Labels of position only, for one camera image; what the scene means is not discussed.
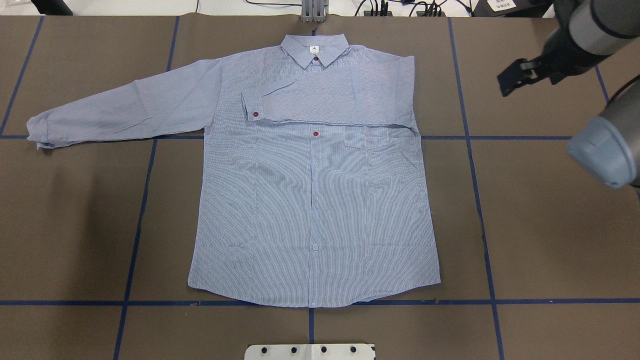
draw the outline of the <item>blue tape line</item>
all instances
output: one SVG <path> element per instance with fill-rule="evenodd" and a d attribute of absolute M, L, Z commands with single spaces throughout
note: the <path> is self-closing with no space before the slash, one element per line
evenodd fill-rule
<path fill-rule="evenodd" d="M 0 139 L 26 139 L 29 135 L 0 135 Z"/>
<path fill-rule="evenodd" d="M 604 100 L 609 102 L 609 93 L 607 92 L 607 87 L 604 86 L 604 80 L 602 79 L 602 74 L 600 73 L 600 67 L 596 65 L 596 75 L 598 76 L 598 82 L 600 83 L 600 88 L 602 89 L 602 93 L 604 94 Z"/>
<path fill-rule="evenodd" d="M 171 62 L 173 61 L 173 50 L 175 50 L 175 39 L 178 36 L 178 25 L 180 24 L 180 17 L 175 17 L 175 24 L 173 25 L 173 38 L 171 39 L 171 48 L 169 49 L 169 61 L 166 63 L 166 70 L 171 71 Z"/>
<path fill-rule="evenodd" d="M 161 135 L 156 138 L 160 140 L 202 140 L 204 135 Z"/>
<path fill-rule="evenodd" d="M 315 309 L 313 307 L 309 308 L 309 343 L 316 343 L 316 325 L 314 324 L 314 313 Z"/>
<path fill-rule="evenodd" d="M 372 300 L 354 306 L 469 306 L 469 305 L 553 305 L 553 304 L 640 304 L 640 298 L 554 298 L 554 299 L 442 299 Z M 123 306 L 118 300 L 0 300 L 0 306 Z M 127 306 L 263 306 L 242 300 L 129 300 Z"/>
<path fill-rule="evenodd" d="M 458 67 L 458 54 L 456 52 L 456 41 L 453 34 L 453 23 L 451 18 L 447 18 L 449 23 L 449 38 L 451 41 L 451 52 L 453 54 L 453 65 L 456 70 L 456 82 L 458 84 L 458 98 L 460 100 L 460 110 L 462 112 L 462 123 L 465 128 L 465 136 L 467 137 L 467 154 L 469 156 L 469 165 L 471 167 L 471 179 L 474 185 L 474 194 L 476 196 L 476 209 L 478 212 L 478 217 L 480 218 L 480 226 L 482 230 L 482 241 L 484 246 L 484 266 L 486 268 L 486 278 L 489 284 L 489 295 L 491 296 L 491 300 L 495 300 L 495 292 L 493 290 L 493 276 L 491 273 L 491 262 L 489 260 L 489 247 L 486 243 L 486 233 L 484 231 L 484 218 L 482 215 L 482 206 L 480 204 L 480 193 L 478 191 L 477 177 L 476 177 L 476 166 L 474 164 L 474 157 L 471 148 L 471 139 L 469 138 L 469 126 L 467 122 L 467 110 L 465 108 L 465 100 L 462 95 L 462 82 L 460 80 L 460 68 Z M 495 327 L 495 338 L 498 345 L 498 355 L 500 356 L 500 360 L 504 360 L 504 349 L 502 347 L 502 333 L 500 331 L 500 321 L 498 318 L 498 307 L 492 302 L 491 304 L 492 312 L 493 312 L 493 326 Z"/>
<path fill-rule="evenodd" d="M 406 305 L 491 305 L 490 299 L 470 299 L 470 300 L 372 300 L 367 302 L 357 302 L 354 305 L 378 305 L 378 306 L 406 306 Z"/>
<path fill-rule="evenodd" d="M 131 263 L 129 264 L 129 275 L 127 276 L 127 287 L 124 293 L 124 301 L 122 303 L 122 313 L 120 314 L 120 325 L 118 326 L 118 337 L 113 351 L 113 359 L 117 360 L 120 355 L 120 345 L 122 344 L 122 334 L 124 333 L 124 324 L 127 318 L 127 308 L 129 303 L 129 295 L 131 294 L 131 284 L 133 283 L 133 272 L 136 268 L 136 258 L 138 257 L 138 247 L 140 245 L 140 234 L 142 233 L 142 218 L 145 215 L 147 207 L 147 197 L 149 193 L 149 181 L 151 180 L 151 171 L 154 167 L 154 159 L 156 158 L 156 147 L 158 140 L 154 139 L 151 146 L 151 156 L 149 157 L 149 166 L 147 168 L 147 178 L 145 180 L 145 189 L 142 193 L 142 203 L 140 205 L 140 214 L 138 215 L 138 226 L 136 228 L 136 239 L 133 242 L 133 251 L 131 254 Z"/>
<path fill-rule="evenodd" d="M 584 298 L 584 299 L 498 299 L 498 305 L 525 304 L 640 304 L 639 298 Z"/>
<path fill-rule="evenodd" d="M 536 135 L 427 135 L 423 140 L 571 140 L 570 136 L 536 136 Z"/>
<path fill-rule="evenodd" d="M 262 306 L 241 300 L 130 300 L 128 306 Z"/>
<path fill-rule="evenodd" d="M 25 70 L 27 70 L 27 64 L 29 63 L 29 59 L 31 58 L 31 53 L 33 52 L 33 48 L 36 45 L 36 40 L 38 39 L 38 34 L 40 34 L 40 29 L 42 28 L 43 22 L 44 22 L 44 16 L 41 16 L 40 21 L 38 21 L 38 26 L 36 27 L 36 32 L 33 34 L 33 38 L 31 39 L 31 45 L 29 45 L 29 51 L 27 51 L 27 56 L 24 58 L 24 63 L 22 63 L 22 68 L 20 69 L 18 80 L 15 82 L 15 87 L 13 88 L 11 99 L 9 99 L 9 105 L 6 107 L 6 112 L 4 113 L 2 124 L 0 125 L 0 135 L 4 133 L 4 128 L 6 127 L 6 123 L 9 120 L 9 114 L 11 113 L 11 108 L 13 107 L 15 96 L 18 94 L 18 88 L 20 88 L 22 77 L 24 76 Z"/>
<path fill-rule="evenodd" d="M 0 306 L 122 306 L 122 301 L 103 301 L 103 300 L 0 300 Z"/>

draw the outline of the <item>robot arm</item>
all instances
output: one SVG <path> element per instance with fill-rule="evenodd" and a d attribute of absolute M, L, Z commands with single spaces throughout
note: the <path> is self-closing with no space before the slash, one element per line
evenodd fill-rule
<path fill-rule="evenodd" d="M 515 89 L 549 78 L 553 85 L 580 75 L 640 35 L 639 0 L 575 0 L 554 2 L 560 27 L 545 42 L 542 54 L 518 59 L 498 75 L 500 90 Z M 567 146 L 571 157 L 611 188 L 640 188 L 640 80 L 607 105 Z"/>

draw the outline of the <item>striped shirt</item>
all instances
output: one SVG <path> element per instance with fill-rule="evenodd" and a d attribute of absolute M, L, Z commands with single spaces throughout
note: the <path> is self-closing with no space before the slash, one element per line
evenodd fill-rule
<path fill-rule="evenodd" d="M 29 120 L 54 148 L 204 128 L 191 287 L 338 307 L 440 282 L 413 57 L 344 35 L 200 60 Z"/>

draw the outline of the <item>black cable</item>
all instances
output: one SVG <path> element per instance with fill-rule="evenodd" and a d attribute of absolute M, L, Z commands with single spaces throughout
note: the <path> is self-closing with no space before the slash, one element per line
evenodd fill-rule
<path fill-rule="evenodd" d="M 462 0 L 456 0 L 456 2 L 462 6 L 464 6 L 465 10 L 469 13 L 470 17 L 474 16 L 474 11 L 471 9 L 471 6 L 467 6 L 467 4 L 463 3 Z"/>
<path fill-rule="evenodd" d="M 446 3 L 447 0 L 442 1 L 440 4 L 437 4 L 435 2 L 435 0 L 431 3 L 431 4 L 427 4 L 427 2 L 425 1 L 418 1 L 417 3 L 414 4 L 413 8 L 411 9 L 411 12 L 409 13 L 409 16 L 413 15 L 413 11 L 415 10 L 415 8 L 418 5 L 424 5 L 424 15 L 423 16 L 430 16 L 430 17 L 438 17 L 442 15 L 442 8 L 440 7 L 440 5 Z"/>
<path fill-rule="evenodd" d="M 255 3 L 253 1 L 244 0 L 248 4 L 254 5 L 282 5 L 282 6 L 302 6 L 302 4 L 283 4 L 283 3 Z"/>
<path fill-rule="evenodd" d="M 413 6 L 413 8 L 411 8 L 411 12 L 409 13 L 409 16 L 413 15 L 413 11 L 415 10 L 416 6 L 423 4 L 424 5 L 424 12 L 427 12 L 427 3 L 425 1 L 418 1 L 417 3 L 415 3 L 415 5 Z"/>
<path fill-rule="evenodd" d="M 362 4 L 365 3 L 366 0 L 362 0 L 360 2 L 360 5 L 358 5 L 358 8 L 356 9 L 356 13 L 353 16 L 358 16 L 358 12 L 360 11 L 360 8 L 362 7 Z"/>
<path fill-rule="evenodd" d="M 633 85 L 638 80 L 640 80 L 640 74 L 636 75 L 633 79 L 627 81 L 626 84 L 622 85 L 622 87 L 620 89 L 618 89 L 618 91 L 616 91 L 616 93 L 613 94 L 613 96 L 609 99 L 609 101 L 607 102 L 607 106 L 609 106 L 613 102 L 613 100 L 617 99 L 618 96 L 620 96 L 620 94 L 622 94 L 622 92 L 624 92 L 628 87 Z"/>

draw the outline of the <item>shirt sleeve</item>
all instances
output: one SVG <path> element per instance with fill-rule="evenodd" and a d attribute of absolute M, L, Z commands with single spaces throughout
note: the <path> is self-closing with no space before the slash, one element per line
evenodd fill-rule
<path fill-rule="evenodd" d="M 218 60 L 200 60 L 45 111 L 27 122 L 38 148 L 150 138 L 211 124 L 220 94 Z"/>
<path fill-rule="evenodd" d="M 243 90 L 249 121 L 403 126 L 413 117 L 413 56 L 305 74 Z"/>

